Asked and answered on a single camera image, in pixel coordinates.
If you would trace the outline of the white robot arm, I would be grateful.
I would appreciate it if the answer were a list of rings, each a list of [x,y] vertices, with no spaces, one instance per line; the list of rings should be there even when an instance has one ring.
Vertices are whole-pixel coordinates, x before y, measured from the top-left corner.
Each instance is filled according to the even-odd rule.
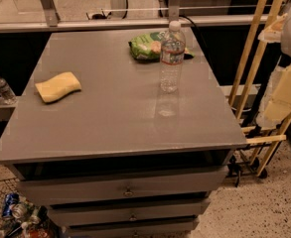
[[[291,7],[266,27],[258,39],[264,43],[280,43],[281,52],[291,58]],[[277,65],[271,72],[260,101],[256,124],[275,128],[291,113],[291,64]]]

